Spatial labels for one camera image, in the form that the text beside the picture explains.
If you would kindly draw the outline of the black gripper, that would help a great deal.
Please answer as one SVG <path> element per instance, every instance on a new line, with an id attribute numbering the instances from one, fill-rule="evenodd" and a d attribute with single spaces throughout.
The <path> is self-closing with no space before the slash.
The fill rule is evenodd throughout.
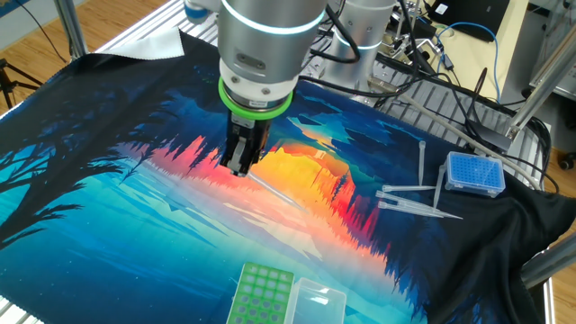
<path id="1" fill-rule="evenodd" d="M 249 142 L 248 170 L 251 170 L 253 165 L 261 160 L 262 153 L 266 150 L 271 126 L 271 120 L 251 120 L 229 112 L 226 147 L 220 165 L 226 167 L 234 176 L 246 176 L 248 171 L 243 154 L 247 142 Z"/>

